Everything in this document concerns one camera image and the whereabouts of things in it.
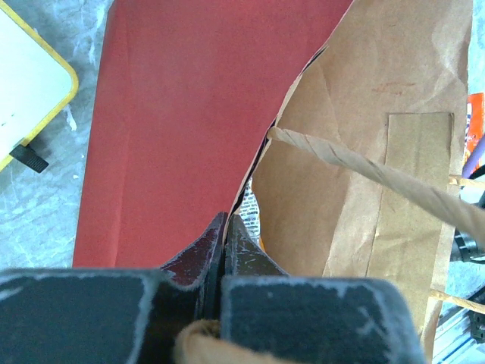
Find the red brown paper bag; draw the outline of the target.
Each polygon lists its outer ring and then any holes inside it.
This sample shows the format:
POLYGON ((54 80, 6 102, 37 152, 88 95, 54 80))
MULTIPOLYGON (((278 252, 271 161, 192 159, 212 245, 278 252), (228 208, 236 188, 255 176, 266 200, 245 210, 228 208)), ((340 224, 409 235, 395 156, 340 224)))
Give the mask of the red brown paper bag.
MULTIPOLYGON (((390 282, 426 361, 452 235, 484 212, 462 167, 470 1, 115 1, 81 197, 77 268, 157 268, 245 185, 289 276, 390 282)), ((219 316, 178 363, 303 363, 232 344, 219 316)))

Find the large orange cracker bag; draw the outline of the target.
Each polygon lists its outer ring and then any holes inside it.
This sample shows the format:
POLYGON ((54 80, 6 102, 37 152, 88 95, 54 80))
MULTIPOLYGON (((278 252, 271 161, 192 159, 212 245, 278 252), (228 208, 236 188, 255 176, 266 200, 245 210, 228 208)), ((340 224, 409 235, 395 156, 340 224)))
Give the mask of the large orange cracker bag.
POLYGON ((248 180, 242 195, 242 202, 238 208, 246 230, 251 240, 263 251, 266 249, 261 238, 260 208, 252 190, 252 178, 248 180))

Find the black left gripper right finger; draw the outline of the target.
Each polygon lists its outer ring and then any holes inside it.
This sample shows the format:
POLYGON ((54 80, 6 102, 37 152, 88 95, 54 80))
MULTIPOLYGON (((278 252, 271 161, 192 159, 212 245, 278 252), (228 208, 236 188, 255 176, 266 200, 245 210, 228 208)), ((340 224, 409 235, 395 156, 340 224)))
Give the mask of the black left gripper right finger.
POLYGON ((227 230, 221 337, 303 363, 424 363, 406 302, 388 281, 289 276, 249 237, 227 230))

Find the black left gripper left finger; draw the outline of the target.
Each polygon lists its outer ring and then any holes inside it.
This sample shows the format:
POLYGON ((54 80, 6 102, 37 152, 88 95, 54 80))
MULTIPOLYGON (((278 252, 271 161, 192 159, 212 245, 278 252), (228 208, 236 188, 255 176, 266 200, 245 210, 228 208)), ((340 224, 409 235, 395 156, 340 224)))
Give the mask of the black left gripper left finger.
POLYGON ((219 316, 226 223, 157 268, 3 271, 1 361, 169 363, 183 328, 219 316))

